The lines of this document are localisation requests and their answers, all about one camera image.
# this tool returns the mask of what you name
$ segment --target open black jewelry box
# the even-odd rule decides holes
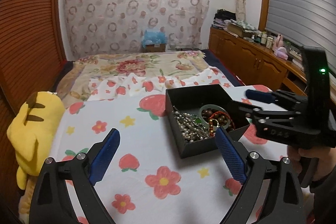
[[[166,90],[166,113],[175,138],[180,157],[187,158],[217,149],[215,138],[192,143],[186,142],[174,117],[175,106],[179,111],[198,115],[199,109],[207,104],[224,108],[230,115],[236,129],[232,132],[244,134],[249,127],[245,115],[234,107],[231,97],[219,85],[198,85]]]

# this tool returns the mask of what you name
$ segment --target metal pivot bolt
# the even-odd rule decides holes
[[[54,160],[53,158],[49,157],[49,158],[46,158],[44,162],[45,162],[46,164],[50,164],[50,163],[53,162],[53,160]]]
[[[257,152],[251,152],[251,153],[250,153],[250,157],[251,157],[252,159],[257,159],[257,158],[259,158],[259,154],[258,154]]]
[[[86,157],[86,154],[85,154],[85,153],[79,153],[79,154],[76,156],[76,158],[77,158],[78,160],[83,160],[83,159],[85,159],[85,157]]]
[[[289,164],[289,163],[291,162],[290,159],[287,158],[287,157],[282,158],[282,161],[283,161],[285,164]]]

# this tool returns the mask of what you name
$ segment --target finger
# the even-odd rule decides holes
[[[329,152],[330,152],[330,147],[325,147],[325,146],[317,146],[309,150],[299,148],[299,155],[301,157],[306,157],[306,158],[325,159],[326,157],[328,157]]]
[[[300,174],[302,172],[302,165],[301,165],[301,163],[299,161],[296,161],[296,160],[292,160],[291,163],[292,163],[294,171],[297,174]]]
[[[299,151],[297,148],[293,148],[292,146],[287,146],[287,155],[290,160],[299,161],[301,156],[299,155]]]

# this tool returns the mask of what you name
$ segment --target wooden louvered door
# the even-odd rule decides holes
[[[31,93],[52,87],[65,60],[58,0],[0,0],[0,27],[0,205],[17,215],[17,163],[6,130]]]

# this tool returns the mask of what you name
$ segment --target window blind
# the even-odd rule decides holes
[[[298,46],[325,48],[336,73],[336,0],[269,0],[266,29]]]

